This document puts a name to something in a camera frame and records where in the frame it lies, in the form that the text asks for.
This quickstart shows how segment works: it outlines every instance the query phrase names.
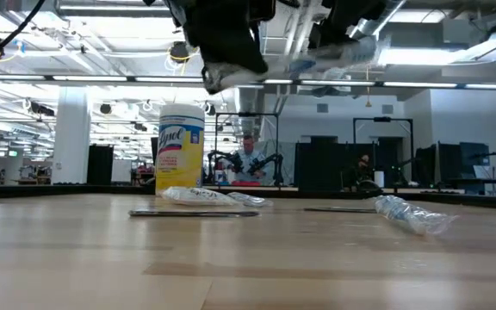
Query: column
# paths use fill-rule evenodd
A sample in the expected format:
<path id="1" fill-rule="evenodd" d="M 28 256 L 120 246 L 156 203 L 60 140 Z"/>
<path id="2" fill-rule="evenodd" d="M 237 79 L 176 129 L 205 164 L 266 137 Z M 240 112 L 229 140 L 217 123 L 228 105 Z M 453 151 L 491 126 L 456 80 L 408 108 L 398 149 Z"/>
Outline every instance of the column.
<path id="1" fill-rule="evenodd" d="M 9 148 L 5 159 L 5 185 L 18 185 L 21 179 L 21 168 L 24 160 L 24 149 Z"/>
<path id="2" fill-rule="evenodd" d="M 85 183 L 90 151 L 91 105 L 85 87 L 61 87 L 53 175 L 55 183 Z"/>

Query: ceiling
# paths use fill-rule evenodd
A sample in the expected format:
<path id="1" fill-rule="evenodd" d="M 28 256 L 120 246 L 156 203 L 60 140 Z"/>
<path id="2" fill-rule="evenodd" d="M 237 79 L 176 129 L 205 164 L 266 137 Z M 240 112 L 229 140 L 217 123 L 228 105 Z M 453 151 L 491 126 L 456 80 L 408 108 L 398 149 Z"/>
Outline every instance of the ceiling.
<path id="1" fill-rule="evenodd" d="M 104 0 L 61 1 L 61 4 L 68 6 L 101 3 L 109 5 Z M 115 0 L 110 4 L 131 6 L 138 3 Z M 0 38 L 15 30 L 27 12 L 28 8 L 0 11 Z M 184 38 L 169 17 L 126 17 L 138 14 L 130 11 L 118 12 L 121 16 L 116 16 L 115 12 L 107 14 L 108 11 L 98 16 L 64 15 L 62 12 L 57 8 L 44 8 L 17 36 L 17 40 L 5 48 L 5 55 L 0 61 L 0 74 L 200 76 L 202 60 L 195 51 L 186 65 L 178 65 L 170 60 L 168 50 L 171 44 Z M 327 11 L 321 8 L 316 12 Z M 276 17 L 263 27 L 263 46 L 267 58 L 283 55 L 293 13 L 292 9 L 277 4 Z M 407 29 L 425 24 L 434 27 L 445 18 L 465 20 L 477 14 L 489 16 L 494 13 L 496 1 L 493 0 L 411 0 L 393 16 L 390 24 L 404 24 Z M 369 69 L 352 67 L 346 73 L 354 79 L 441 82 L 472 78 L 472 82 L 496 82 L 496 65 L 484 65 L 487 67 L 458 65 L 446 69 L 441 65 L 389 65 L 379 62 Z M 478 74 L 484 68 L 487 68 L 488 74 Z M 150 136 L 158 132 L 158 114 L 162 104 L 177 102 L 203 106 L 209 103 L 217 111 L 237 112 L 239 102 L 235 100 L 236 91 L 228 90 L 210 96 L 204 89 L 194 87 L 89 86 L 90 101 L 94 105 L 91 142 L 114 145 L 117 156 L 122 158 L 150 158 Z M 364 88 L 353 89 L 351 95 L 361 95 L 365 91 Z M 373 95 L 395 96 L 401 91 L 381 93 L 378 90 L 373 91 Z M 4 136 L 4 139 L 0 137 L 0 148 L 22 146 L 29 149 L 29 157 L 50 156 L 56 121 L 52 117 L 42 117 L 43 122 L 33 122 L 39 116 L 28 112 L 26 108 L 29 102 L 37 102 L 58 113 L 58 100 L 58 85 L 0 83 L 0 119 L 7 120 L 0 121 L 0 136 Z M 104 103 L 120 107 L 117 109 L 138 112 L 131 115 L 104 115 L 99 111 Z M 128 123 L 130 121 L 145 123 L 147 132 L 136 131 Z M 223 131 L 218 133 L 218 148 L 222 151 L 235 149 L 238 146 L 233 143 L 236 142 L 235 135 L 242 132 L 236 126 L 240 123 L 238 120 L 229 119 L 226 123 L 229 122 L 233 126 L 224 126 Z M 215 118 L 208 116 L 206 123 L 205 149 L 209 151 L 214 148 Z"/>

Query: exposed duct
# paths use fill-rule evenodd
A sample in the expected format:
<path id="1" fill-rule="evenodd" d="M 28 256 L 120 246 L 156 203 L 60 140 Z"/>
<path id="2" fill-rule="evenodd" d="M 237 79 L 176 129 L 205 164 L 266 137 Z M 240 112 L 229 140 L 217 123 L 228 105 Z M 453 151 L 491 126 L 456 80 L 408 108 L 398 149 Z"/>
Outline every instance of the exposed duct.
<path id="1" fill-rule="evenodd" d="M 360 21 L 350 37 L 361 39 L 364 36 L 377 35 L 405 3 L 406 0 L 387 0 L 382 15 L 375 21 Z"/>

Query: desk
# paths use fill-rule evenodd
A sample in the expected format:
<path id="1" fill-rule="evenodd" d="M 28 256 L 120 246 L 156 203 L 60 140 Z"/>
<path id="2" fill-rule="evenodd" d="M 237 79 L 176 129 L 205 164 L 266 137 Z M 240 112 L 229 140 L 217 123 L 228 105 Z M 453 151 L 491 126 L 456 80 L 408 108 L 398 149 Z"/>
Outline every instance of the desk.
<path id="1" fill-rule="evenodd" d="M 460 215 L 427 239 L 379 214 L 303 211 L 360 200 L 272 199 L 241 219 L 127 215 L 155 201 L 0 199 L 0 309 L 496 308 L 495 209 L 419 201 Z"/>
<path id="2" fill-rule="evenodd" d="M 273 186 L 217 186 L 217 185 L 208 185 L 204 186 L 204 189 L 227 189 L 227 190 L 254 190 L 254 191 L 267 191 L 267 190 L 279 190 L 277 187 Z M 295 187 L 281 187 L 281 191 L 299 191 L 298 188 Z M 384 194 L 394 194 L 395 189 L 382 189 Z M 401 194 L 419 194 L 419 193 L 456 193 L 456 194 L 465 194 L 464 189 L 397 189 L 398 193 Z"/>

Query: man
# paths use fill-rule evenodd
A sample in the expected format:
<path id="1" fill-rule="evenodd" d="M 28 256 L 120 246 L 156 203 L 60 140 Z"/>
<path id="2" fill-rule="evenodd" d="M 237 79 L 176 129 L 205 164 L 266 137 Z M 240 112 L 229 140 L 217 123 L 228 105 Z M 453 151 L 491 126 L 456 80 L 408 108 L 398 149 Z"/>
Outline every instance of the man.
<path id="1" fill-rule="evenodd" d="M 229 169 L 232 169 L 232 172 L 236 173 L 236 180 L 240 182 L 259 182 L 263 177 L 266 176 L 267 172 L 265 168 L 262 170 L 257 170 L 253 175 L 248 173 L 248 170 L 253 164 L 254 159 L 258 161 L 265 160 L 265 156 L 257 150 L 254 150 L 254 137 L 247 134 L 242 139 L 243 150 L 238 150 L 237 153 L 242 159 L 242 171 L 236 171 L 232 164 L 228 165 Z"/>
<path id="2" fill-rule="evenodd" d="M 357 191 L 357 186 L 362 181 L 368 181 L 373 179 L 374 172 L 372 167 L 370 167 L 369 163 L 369 155 L 363 154 L 357 160 L 357 164 L 355 164 L 351 169 L 350 173 L 347 176 L 346 184 L 349 184 L 349 188 L 345 188 L 344 190 L 352 192 Z"/>
<path id="3" fill-rule="evenodd" d="M 357 163 L 356 168 L 356 176 L 358 182 L 373 179 L 373 171 L 370 167 L 369 155 L 363 154 L 359 158 L 359 162 Z"/>

